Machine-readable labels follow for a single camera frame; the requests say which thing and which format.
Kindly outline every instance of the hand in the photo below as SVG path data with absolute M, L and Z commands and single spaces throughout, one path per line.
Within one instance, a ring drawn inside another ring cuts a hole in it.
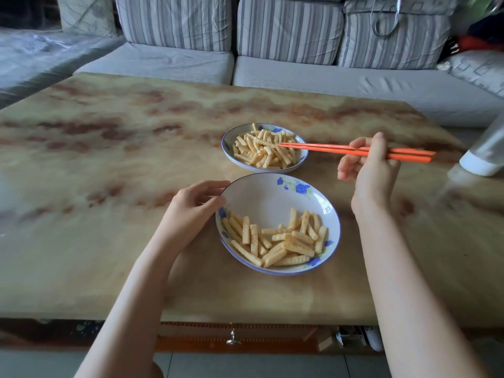
M 398 161 L 385 160 L 387 141 L 383 133 L 377 133 L 373 138 L 357 138 L 350 142 L 350 146 L 371 146 L 367 158 L 345 155 L 338 165 L 338 179 L 355 180 L 355 193 L 352 198 L 354 214 L 362 214 L 367 207 L 388 209 L 401 164 Z
M 180 190 L 168 206 L 152 241 L 178 254 L 224 206 L 226 198 L 221 194 L 230 183 L 229 180 L 206 180 Z

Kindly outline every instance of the person's left hand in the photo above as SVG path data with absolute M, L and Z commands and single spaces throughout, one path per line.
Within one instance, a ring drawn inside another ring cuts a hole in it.
M 178 254 L 202 230 L 208 219 L 226 203 L 222 191 L 229 180 L 205 180 L 175 195 L 152 240 Z

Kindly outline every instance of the table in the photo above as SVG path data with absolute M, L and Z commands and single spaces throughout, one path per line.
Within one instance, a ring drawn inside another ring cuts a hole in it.
M 438 163 L 403 164 L 394 210 L 458 323 L 504 325 L 504 181 L 463 172 L 450 181 L 463 145 L 410 106 L 87 73 L 0 111 L 0 317 L 105 318 L 177 190 L 247 174 L 220 142 L 252 121 L 308 142 L 382 130 L 394 145 L 438 151 Z M 376 324 L 353 185 L 337 180 L 338 160 L 311 153 L 293 172 L 340 215 L 331 260 L 299 276 L 261 274 L 235 260 L 209 223 L 173 268 L 162 320 Z

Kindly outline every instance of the person's right arm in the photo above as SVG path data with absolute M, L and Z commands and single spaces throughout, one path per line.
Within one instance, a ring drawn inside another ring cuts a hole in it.
M 394 378 L 489 376 L 448 311 L 427 285 L 390 210 L 399 164 L 385 160 L 387 142 L 371 145 L 369 157 L 345 156 L 338 178 L 356 179 L 352 209 L 359 225 L 366 272 Z

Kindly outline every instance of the person's left arm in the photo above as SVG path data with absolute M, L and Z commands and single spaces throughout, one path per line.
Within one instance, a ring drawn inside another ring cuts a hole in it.
M 165 287 L 178 254 L 225 204 L 229 181 L 204 181 L 180 190 L 140 254 L 75 378 L 147 377 Z

